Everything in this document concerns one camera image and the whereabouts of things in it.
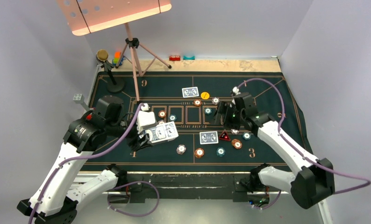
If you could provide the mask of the blue playing card deck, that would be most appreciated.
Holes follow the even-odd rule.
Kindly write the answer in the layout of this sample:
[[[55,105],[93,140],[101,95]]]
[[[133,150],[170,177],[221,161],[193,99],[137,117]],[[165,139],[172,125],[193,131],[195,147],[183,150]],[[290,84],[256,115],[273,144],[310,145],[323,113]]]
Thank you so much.
[[[174,121],[162,123],[155,127],[151,127],[144,130],[144,133],[148,135],[149,142],[151,142],[152,144],[172,141],[179,136]]]

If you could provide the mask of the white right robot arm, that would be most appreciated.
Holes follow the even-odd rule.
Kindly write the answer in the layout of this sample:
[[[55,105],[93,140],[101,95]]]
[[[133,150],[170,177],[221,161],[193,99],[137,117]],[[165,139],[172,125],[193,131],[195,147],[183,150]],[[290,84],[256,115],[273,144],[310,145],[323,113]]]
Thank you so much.
[[[267,186],[292,195],[302,208],[309,209],[335,193],[333,164],[326,158],[318,159],[283,131],[270,114],[259,112],[248,92],[233,95],[231,102],[219,102],[214,123],[225,129],[244,127],[266,143],[290,168],[289,172],[266,163],[250,171],[244,187],[254,192]]]

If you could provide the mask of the orange chip stack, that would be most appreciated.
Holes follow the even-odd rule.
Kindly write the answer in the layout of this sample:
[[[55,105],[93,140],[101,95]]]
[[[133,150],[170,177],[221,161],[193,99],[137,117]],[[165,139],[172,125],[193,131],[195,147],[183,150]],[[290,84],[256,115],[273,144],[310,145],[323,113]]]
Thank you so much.
[[[197,148],[194,152],[194,155],[195,155],[196,158],[201,158],[201,157],[204,156],[204,154],[205,154],[205,152],[204,152],[204,149],[202,149],[202,148]]]

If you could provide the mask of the teal poker chip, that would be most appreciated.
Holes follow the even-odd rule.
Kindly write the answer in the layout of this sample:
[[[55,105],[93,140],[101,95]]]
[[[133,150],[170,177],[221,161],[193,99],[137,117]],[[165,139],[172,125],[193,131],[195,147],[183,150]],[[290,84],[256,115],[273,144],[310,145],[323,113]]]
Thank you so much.
[[[249,132],[243,133],[243,139],[250,140],[251,139],[251,134]]]
[[[169,116],[169,121],[176,121],[176,119],[177,119],[177,116],[174,115],[174,114],[171,114],[171,115]]]
[[[205,113],[206,115],[209,115],[209,114],[212,113],[212,109],[211,109],[210,107],[206,107],[206,108],[204,108],[204,113]]]

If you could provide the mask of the yellow round button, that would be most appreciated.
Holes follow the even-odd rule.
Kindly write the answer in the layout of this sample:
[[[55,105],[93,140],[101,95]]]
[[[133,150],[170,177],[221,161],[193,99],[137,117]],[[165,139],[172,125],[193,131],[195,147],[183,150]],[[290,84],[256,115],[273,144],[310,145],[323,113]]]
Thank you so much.
[[[201,99],[203,99],[203,100],[207,100],[207,99],[209,99],[210,98],[210,94],[208,93],[208,92],[202,92],[201,94],[200,94],[200,97],[201,97]]]

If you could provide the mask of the blue back playing card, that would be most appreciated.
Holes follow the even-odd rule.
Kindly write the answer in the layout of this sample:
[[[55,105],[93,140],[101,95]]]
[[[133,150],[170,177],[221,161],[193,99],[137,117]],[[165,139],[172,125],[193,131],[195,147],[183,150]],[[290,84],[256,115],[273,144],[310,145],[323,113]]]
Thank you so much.
[[[181,90],[182,90],[183,98],[191,98],[191,97],[199,96],[198,87],[187,87],[187,88],[182,88]]]
[[[207,131],[207,132],[200,132],[200,144],[207,145],[207,144],[218,144],[218,133],[217,131]]]

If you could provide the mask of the orange poker chip pile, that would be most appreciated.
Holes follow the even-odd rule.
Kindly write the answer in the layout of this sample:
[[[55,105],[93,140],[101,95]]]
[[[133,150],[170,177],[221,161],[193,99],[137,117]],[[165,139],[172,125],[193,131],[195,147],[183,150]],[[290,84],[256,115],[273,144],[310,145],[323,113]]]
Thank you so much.
[[[242,148],[242,142],[238,139],[233,139],[231,141],[231,145],[235,148],[235,149],[241,149]]]

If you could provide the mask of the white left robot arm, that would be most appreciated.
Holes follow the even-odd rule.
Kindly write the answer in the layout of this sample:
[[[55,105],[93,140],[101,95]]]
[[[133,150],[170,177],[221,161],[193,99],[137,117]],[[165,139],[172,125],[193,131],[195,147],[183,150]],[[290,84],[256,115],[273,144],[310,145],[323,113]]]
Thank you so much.
[[[139,104],[131,119],[126,119],[122,106],[121,98],[106,95],[98,100],[94,109],[70,123],[47,177],[31,198],[21,200],[17,205],[30,224],[70,224],[98,195],[131,185],[127,172],[110,164],[95,178],[71,188],[88,160],[108,154],[124,140],[134,151],[152,146],[149,136],[144,133],[145,128],[156,124],[149,105]]]

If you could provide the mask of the teal chip stack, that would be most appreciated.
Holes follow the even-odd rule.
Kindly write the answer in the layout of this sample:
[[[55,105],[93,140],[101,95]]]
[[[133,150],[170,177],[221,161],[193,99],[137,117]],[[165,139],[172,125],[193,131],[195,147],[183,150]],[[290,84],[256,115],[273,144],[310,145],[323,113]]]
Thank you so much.
[[[216,150],[216,154],[217,154],[217,156],[219,156],[219,157],[223,157],[224,155],[225,155],[225,149],[224,148],[222,148],[222,147],[219,147],[219,148],[217,148],[217,150]]]

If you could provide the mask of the black red all-in triangle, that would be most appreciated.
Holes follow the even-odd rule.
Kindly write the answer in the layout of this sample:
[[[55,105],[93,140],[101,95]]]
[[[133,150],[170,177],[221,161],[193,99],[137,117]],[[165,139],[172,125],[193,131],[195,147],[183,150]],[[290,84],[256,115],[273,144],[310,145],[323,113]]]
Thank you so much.
[[[219,140],[231,141],[231,138],[226,130],[223,130],[218,137]]]

